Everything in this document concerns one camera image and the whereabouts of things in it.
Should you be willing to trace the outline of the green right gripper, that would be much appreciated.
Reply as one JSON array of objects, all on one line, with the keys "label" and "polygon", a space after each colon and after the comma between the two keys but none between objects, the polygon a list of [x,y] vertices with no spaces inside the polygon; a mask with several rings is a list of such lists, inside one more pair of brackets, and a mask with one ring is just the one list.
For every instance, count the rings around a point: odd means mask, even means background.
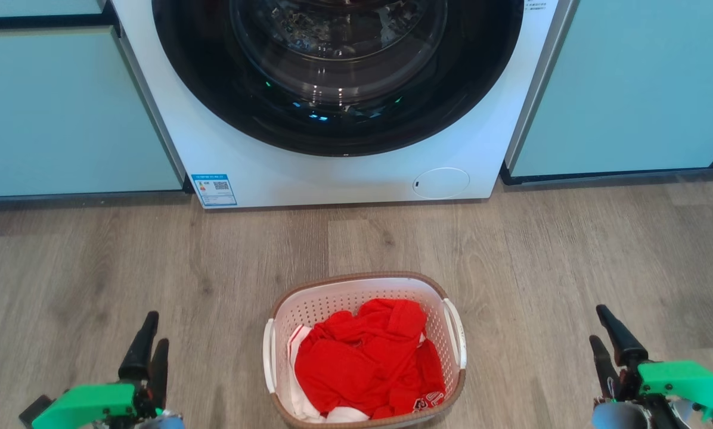
[{"label": "green right gripper", "polygon": [[713,372],[692,360],[653,362],[649,353],[627,326],[608,309],[596,306],[597,317],[612,342],[617,366],[631,366],[619,375],[612,356],[600,337],[591,335],[594,368],[601,387],[600,402],[632,403],[648,413],[651,429],[686,429],[670,400],[691,402],[702,420],[713,425]]}]

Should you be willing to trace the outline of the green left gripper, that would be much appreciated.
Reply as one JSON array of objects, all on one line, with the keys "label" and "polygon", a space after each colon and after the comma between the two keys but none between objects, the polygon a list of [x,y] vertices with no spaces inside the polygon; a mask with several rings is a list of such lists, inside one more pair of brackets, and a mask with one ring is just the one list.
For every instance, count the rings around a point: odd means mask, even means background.
[{"label": "green left gripper", "polygon": [[168,399],[169,340],[158,341],[159,313],[151,310],[135,334],[117,377],[141,383],[84,384],[32,403],[32,429],[135,429],[163,415]]}]

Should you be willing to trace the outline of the white brown-rimmed laundry basket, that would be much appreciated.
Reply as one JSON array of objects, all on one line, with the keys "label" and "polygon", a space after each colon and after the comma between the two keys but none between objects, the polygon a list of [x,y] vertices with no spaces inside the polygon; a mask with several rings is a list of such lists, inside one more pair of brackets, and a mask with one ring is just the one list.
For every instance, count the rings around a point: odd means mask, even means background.
[{"label": "white brown-rimmed laundry basket", "polygon": [[[370,299],[409,299],[428,315],[427,333],[440,353],[447,395],[435,408],[411,415],[354,423],[313,423],[293,413],[286,344],[299,324],[313,326],[338,310],[357,310]],[[278,299],[263,332],[266,387],[288,429],[403,429],[445,416],[466,382],[463,324],[446,291],[419,272],[360,272],[302,284]]]}]

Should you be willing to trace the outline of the blue energy label sticker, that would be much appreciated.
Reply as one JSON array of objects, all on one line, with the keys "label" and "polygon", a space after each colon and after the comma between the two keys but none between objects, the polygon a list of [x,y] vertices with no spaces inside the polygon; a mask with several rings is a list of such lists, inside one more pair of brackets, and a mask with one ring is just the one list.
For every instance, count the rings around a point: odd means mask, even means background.
[{"label": "blue energy label sticker", "polygon": [[191,175],[193,188],[204,209],[237,207],[231,182],[226,174]]}]

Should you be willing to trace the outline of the red shirt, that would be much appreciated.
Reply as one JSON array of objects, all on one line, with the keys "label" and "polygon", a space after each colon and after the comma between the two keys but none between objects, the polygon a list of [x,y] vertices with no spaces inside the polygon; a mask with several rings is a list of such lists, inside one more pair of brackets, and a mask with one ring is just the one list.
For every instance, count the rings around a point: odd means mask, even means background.
[{"label": "red shirt", "polygon": [[405,299],[340,310],[302,341],[297,380],[322,414],[343,406],[379,420],[438,407],[447,389],[426,324],[421,305]]}]

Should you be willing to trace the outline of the white front-load washing machine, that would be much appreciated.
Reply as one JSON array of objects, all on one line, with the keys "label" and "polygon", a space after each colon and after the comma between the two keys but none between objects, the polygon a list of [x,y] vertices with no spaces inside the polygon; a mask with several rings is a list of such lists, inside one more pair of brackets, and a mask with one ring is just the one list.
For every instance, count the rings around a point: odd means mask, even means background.
[{"label": "white front-load washing machine", "polygon": [[223,122],[176,75],[150,0],[111,3],[188,179],[226,174],[240,209],[433,200],[417,196],[412,183],[441,167],[462,169],[470,178],[466,190],[449,200],[489,198],[556,10],[556,0],[525,0],[514,57],[492,92],[446,130],[384,154],[316,157],[265,144]]}]

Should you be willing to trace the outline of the round white filter cover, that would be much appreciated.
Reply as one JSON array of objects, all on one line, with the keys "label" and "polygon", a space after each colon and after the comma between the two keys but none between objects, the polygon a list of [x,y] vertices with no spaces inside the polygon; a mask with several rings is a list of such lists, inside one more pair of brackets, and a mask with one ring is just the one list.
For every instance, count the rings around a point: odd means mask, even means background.
[{"label": "round white filter cover", "polygon": [[468,173],[462,169],[441,167],[419,174],[412,190],[424,199],[450,199],[463,193],[469,182]]}]

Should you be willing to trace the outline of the pale green cabinet door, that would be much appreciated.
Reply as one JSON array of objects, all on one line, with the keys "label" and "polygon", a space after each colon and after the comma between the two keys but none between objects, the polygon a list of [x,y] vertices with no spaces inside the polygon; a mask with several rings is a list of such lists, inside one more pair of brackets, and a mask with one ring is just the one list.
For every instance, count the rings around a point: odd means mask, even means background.
[{"label": "pale green cabinet door", "polygon": [[99,14],[107,0],[0,0],[0,17]]},{"label": "pale green cabinet door", "polygon": [[0,30],[0,197],[182,187],[114,27]]},{"label": "pale green cabinet door", "polygon": [[504,182],[712,163],[713,0],[556,0]]}]

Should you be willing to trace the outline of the black round washer door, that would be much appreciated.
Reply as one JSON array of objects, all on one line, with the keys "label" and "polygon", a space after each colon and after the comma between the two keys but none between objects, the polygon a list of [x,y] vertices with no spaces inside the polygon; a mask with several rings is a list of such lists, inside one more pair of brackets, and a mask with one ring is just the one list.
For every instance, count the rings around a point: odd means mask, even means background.
[{"label": "black round washer door", "polygon": [[316,157],[384,154],[500,79],[525,0],[150,0],[176,75],[223,122]]}]

